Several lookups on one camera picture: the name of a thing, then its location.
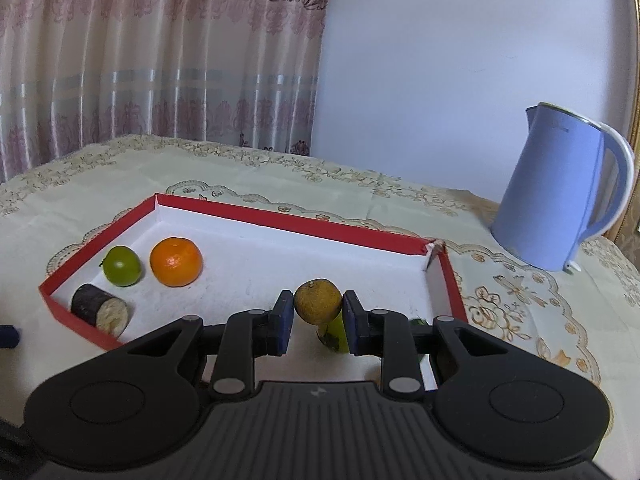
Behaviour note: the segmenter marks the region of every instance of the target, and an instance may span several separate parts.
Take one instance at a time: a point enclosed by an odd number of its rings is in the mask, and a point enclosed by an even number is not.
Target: patterned curtain
[[[0,0],[0,181],[130,133],[308,155],[328,0]]]

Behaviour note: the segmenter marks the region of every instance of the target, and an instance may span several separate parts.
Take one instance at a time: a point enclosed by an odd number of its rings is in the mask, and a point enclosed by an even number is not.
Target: orange fruit
[[[191,240],[165,238],[151,251],[149,264],[163,285],[185,286],[202,272],[202,254]]]

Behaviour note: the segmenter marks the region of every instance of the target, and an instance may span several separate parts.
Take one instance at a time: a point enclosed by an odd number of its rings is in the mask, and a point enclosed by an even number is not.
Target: table
[[[155,136],[92,144],[0,186],[0,323],[22,331],[17,349],[0,351],[0,416],[20,423],[39,383],[100,352],[51,317],[38,285],[155,192],[443,238],[469,321],[599,386],[612,419],[596,462],[617,479],[640,476],[640,276],[612,242],[585,243],[582,272],[545,272],[493,240],[497,205],[468,191]]]

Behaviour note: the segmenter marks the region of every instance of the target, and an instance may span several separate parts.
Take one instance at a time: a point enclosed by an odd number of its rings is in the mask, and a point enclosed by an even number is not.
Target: ribbed black surface
[[[372,383],[265,383],[253,399],[213,409],[186,446],[125,472],[47,463],[33,480],[599,480],[592,465],[509,471],[469,458],[413,403]]]

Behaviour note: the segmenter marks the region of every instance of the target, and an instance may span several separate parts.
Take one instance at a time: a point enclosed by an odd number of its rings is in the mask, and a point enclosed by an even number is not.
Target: pitcher
[[[529,137],[491,232],[507,251],[535,267],[573,267],[581,242],[609,229],[625,210],[634,154],[606,124],[539,103],[527,109]],[[616,189],[601,219],[591,222],[605,150],[618,165]]]

